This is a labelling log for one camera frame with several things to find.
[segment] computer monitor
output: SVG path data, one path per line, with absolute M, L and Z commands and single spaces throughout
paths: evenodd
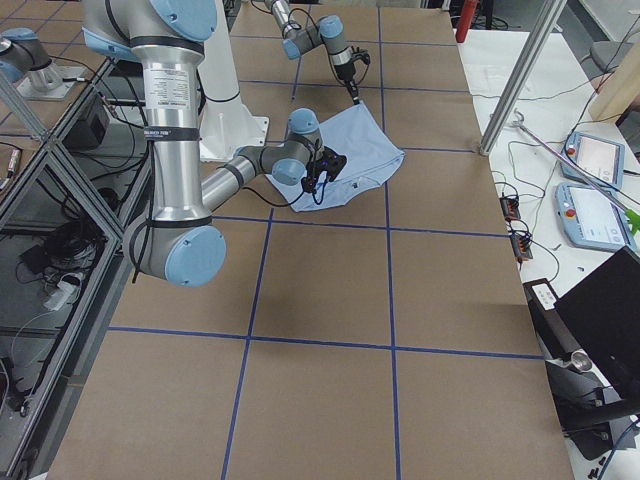
M 623 247 L 555 305 L 622 398 L 640 398 L 639 292 L 640 258 Z

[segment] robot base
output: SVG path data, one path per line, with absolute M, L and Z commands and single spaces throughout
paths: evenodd
M 60 75 L 62 78 L 78 78 L 84 73 L 84 67 L 65 67 L 58 65 L 58 70 L 60 71 Z M 53 90 L 49 90 L 48 92 L 40 92 L 33 88 L 31 85 L 31 80 L 29 77 L 26 77 L 20 85 L 18 85 L 18 92 L 22 95 L 23 98 L 27 100 L 52 100 L 52 101 L 60 101 L 64 100 L 66 96 L 71 91 L 71 88 L 76 84 L 76 82 L 63 82 L 57 88 Z
M 222 110 L 205 106 L 200 125 L 202 162 L 228 161 L 240 147 L 265 144 L 269 118 L 251 115 L 239 97 L 230 103 L 237 104 Z

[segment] white table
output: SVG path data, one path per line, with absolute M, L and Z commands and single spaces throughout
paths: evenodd
M 516 63 L 520 51 L 526 41 L 527 33 L 472 30 L 466 42 L 459 45 L 469 90 L 474 96 L 474 107 L 478 123 L 484 132 L 490 115 L 493 113 L 498 97 L 507 83 L 511 70 Z M 523 91 L 521 99 L 550 97 L 557 93 L 576 90 L 559 95 L 553 99 L 524 101 L 519 100 L 517 109 L 525 116 L 525 125 L 547 142 L 564 141 L 572 127 L 578 121 L 580 112 L 593 94 L 588 78 L 575 59 L 569 46 L 560 34 L 552 34 L 540 55 Z M 591 120 L 588 111 L 583 119 Z M 579 125 L 577 131 L 591 133 L 622 143 L 626 148 L 625 169 L 640 171 L 640 166 L 619 130 L 612 123 L 587 123 Z M 520 195 L 541 192 L 534 187 L 519 182 L 514 178 L 513 168 L 509 161 L 509 142 L 520 141 L 535 143 L 520 130 L 505 128 L 489 160 L 491 168 L 505 175 L 506 181 L 513 184 Z M 534 240 L 552 249 L 560 262 L 560 272 L 552 285 L 558 295 L 564 295 L 595 268 L 602 264 L 611 253 L 573 247 L 564 235 L 560 220 L 556 213 L 555 187 L 567 181 L 558 166 L 550 176 L 555 158 L 540 147 L 512 145 L 514 165 L 517 176 L 544 188 L 548 183 L 546 195 L 541 201 Z M 496 181 L 503 181 L 500 173 L 494 174 Z M 497 186 L 498 193 L 503 190 Z M 640 179 L 625 175 L 622 190 L 631 197 L 640 199 Z M 505 187 L 505 193 L 513 191 Z M 623 199 L 624 203 L 638 211 L 640 207 Z M 524 221 L 533 228 L 535 213 L 540 200 L 533 197 L 520 199 L 520 213 Z M 556 271 L 555 260 L 540 247 L 533 245 L 533 260 L 524 262 L 520 276 L 523 282 L 538 278 L 551 278 Z M 567 441 L 574 475 L 576 479 L 584 479 L 592 468 L 598 467 L 597 461 L 588 462 L 578 452 L 575 445 Z M 627 450 L 616 453 L 616 458 L 607 469 L 606 480 L 637 478 L 640 472 L 640 451 Z

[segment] light blue towel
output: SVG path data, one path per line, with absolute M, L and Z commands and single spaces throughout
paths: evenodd
M 312 196 L 305 194 L 291 206 L 296 212 L 346 205 L 359 193 L 384 184 L 404 159 L 404 152 L 391 143 L 362 103 L 321 123 L 320 132 L 327 147 L 339 155 L 346 155 L 347 165 L 334 182 L 327 183 L 321 205 L 316 205 Z M 271 175 L 267 178 L 287 202 L 295 200 L 302 191 L 299 184 L 289 187 L 278 183 Z M 323 174 L 318 182 L 317 200 L 322 194 L 324 178 Z

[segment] red object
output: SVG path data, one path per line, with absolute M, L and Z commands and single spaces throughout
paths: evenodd
M 456 30 L 456 42 L 464 43 L 467 38 L 467 32 L 471 27 L 471 22 L 476 14 L 476 7 L 478 6 L 478 0 L 465 0 L 462 7 L 462 14 L 458 21 L 458 27 Z

